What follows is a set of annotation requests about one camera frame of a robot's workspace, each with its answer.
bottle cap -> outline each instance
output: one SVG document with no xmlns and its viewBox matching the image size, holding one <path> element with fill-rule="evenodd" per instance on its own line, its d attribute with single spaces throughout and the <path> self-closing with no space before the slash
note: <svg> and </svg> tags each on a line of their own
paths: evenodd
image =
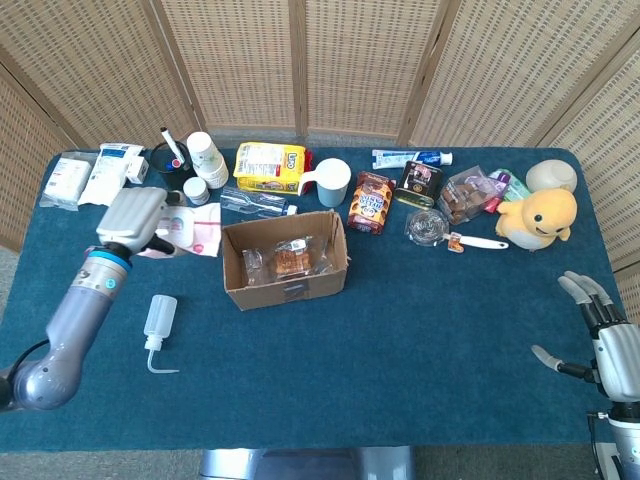
<svg viewBox="0 0 640 480">
<path fill-rule="evenodd" d="M 453 163 L 453 153 L 440 153 L 440 165 L 451 165 Z"/>
</svg>

marker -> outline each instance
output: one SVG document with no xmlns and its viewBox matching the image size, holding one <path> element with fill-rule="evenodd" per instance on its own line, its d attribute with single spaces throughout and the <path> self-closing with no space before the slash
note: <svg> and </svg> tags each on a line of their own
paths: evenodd
<svg viewBox="0 0 640 480">
<path fill-rule="evenodd" d="M 176 158 L 180 161 L 180 165 L 184 165 L 186 161 L 182 156 L 182 152 L 178 148 L 178 145 L 176 145 L 176 142 L 175 140 L 173 140 L 173 137 L 169 133 L 169 130 L 167 130 L 167 127 L 162 127 L 160 129 L 160 133 L 162 133 L 162 136 L 164 137 L 164 140 L 167 142 L 167 145 L 169 145 L 169 148 L 171 149 L 171 151 L 175 154 Z"/>
</svg>

gray floor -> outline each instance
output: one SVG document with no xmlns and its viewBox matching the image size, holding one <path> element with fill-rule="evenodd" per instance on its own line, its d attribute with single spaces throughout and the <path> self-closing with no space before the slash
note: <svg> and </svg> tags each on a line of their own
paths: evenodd
<svg viewBox="0 0 640 480">
<path fill-rule="evenodd" d="M 289 141 L 283 132 L 220 132 L 216 142 L 233 147 L 239 141 Z M 391 140 L 369 137 L 311 135 L 308 146 L 391 146 Z M 13 281 L 17 255 L 0 248 L 0 321 Z M 573 446 L 449 446 L 416 449 L 419 480 L 595 480 L 588 445 Z M 195 479 L 200 451 L 124 451 L 0 454 L 0 480 L 51 479 Z M 270 480 L 283 480 L 283 476 Z M 287 480 L 321 478 L 317 472 L 290 471 Z"/>
</svg>

wicker room divider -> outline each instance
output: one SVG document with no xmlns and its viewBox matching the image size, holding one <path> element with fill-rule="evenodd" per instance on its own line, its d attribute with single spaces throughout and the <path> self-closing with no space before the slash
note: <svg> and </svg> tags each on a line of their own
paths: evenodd
<svg viewBox="0 0 640 480">
<path fill-rule="evenodd" d="M 638 28 L 637 0 L 0 0 L 0 243 L 20 249 L 53 154 L 163 125 L 552 145 L 636 312 Z"/>
</svg>

yellow snack bag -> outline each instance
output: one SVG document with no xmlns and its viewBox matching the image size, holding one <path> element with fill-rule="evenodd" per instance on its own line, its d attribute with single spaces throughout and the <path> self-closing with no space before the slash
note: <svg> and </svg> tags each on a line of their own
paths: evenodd
<svg viewBox="0 0 640 480">
<path fill-rule="evenodd" d="M 245 142 L 238 147 L 233 176 L 238 188 L 298 194 L 300 176 L 311 170 L 311 152 L 299 145 Z"/>
</svg>

